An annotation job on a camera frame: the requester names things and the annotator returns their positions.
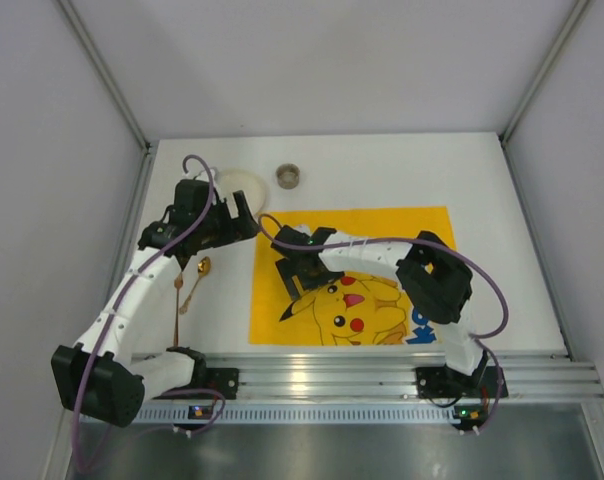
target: black clamp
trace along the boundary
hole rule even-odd
[[[307,235],[285,225],[280,229],[275,239],[291,245],[317,246],[324,245],[335,232],[334,228],[320,227],[313,232],[313,235]],[[321,250],[291,250],[276,243],[273,243],[271,248],[284,257],[275,262],[275,266],[292,301],[299,299],[305,291],[315,290],[344,276],[344,272],[327,270],[319,257]],[[295,285],[295,277],[300,282],[302,292]]]

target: pikachu ear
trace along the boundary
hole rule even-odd
[[[287,308],[284,311],[284,313],[280,317],[280,321],[282,322],[288,318],[291,318],[293,315],[297,315],[305,308],[308,308],[311,305],[313,305],[313,302],[315,302],[316,295],[317,295],[317,292],[315,292],[315,291],[309,292],[306,295],[304,295],[302,298],[293,302],[291,305],[289,305],[289,308]]]

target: white table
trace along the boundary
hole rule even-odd
[[[509,326],[488,345],[502,353],[566,352],[495,134],[163,140],[144,201],[140,232],[172,203],[175,185],[182,177],[182,159],[191,153],[220,170],[241,168],[260,175],[269,186],[266,211],[445,205],[458,250],[483,266],[509,301]],[[300,184],[294,190],[279,188],[275,179],[276,168],[288,162],[301,170]],[[193,162],[193,168],[198,168],[196,164]],[[214,268],[198,286],[189,315],[182,317],[180,343],[204,353],[326,353],[326,348],[248,343],[254,250],[255,240],[250,240],[203,253],[211,257]],[[492,330],[501,318],[497,300],[477,275],[473,289],[471,306],[477,330]],[[157,328],[145,332],[139,353],[163,351],[170,344],[173,317],[168,312],[166,316]],[[331,351],[344,348],[353,353],[353,347],[333,347]],[[397,352],[406,347],[357,348]],[[441,348],[428,345],[418,351]]]

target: white wall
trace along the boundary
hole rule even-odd
[[[577,353],[604,383],[604,0],[593,2],[511,152]]]
[[[139,161],[53,2],[0,2],[0,480],[42,469],[50,357],[100,307]]]
[[[75,0],[149,137],[500,131],[573,0]]]

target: gold spoon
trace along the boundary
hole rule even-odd
[[[193,288],[191,289],[191,293],[189,293],[189,296],[186,297],[184,304],[178,310],[180,315],[184,315],[189,310],[189,304],[191,303],[191,299],[193,298],[193,294],[195,293],[195,287],[198,286],[200,279],[202,277],[206,277],[210,271],[211,271],[211,259],[209,257],[204,257],[202,260],[200,260],[200,263],[198,263],[198,278],[195,280],[195,284],[193,285]]]

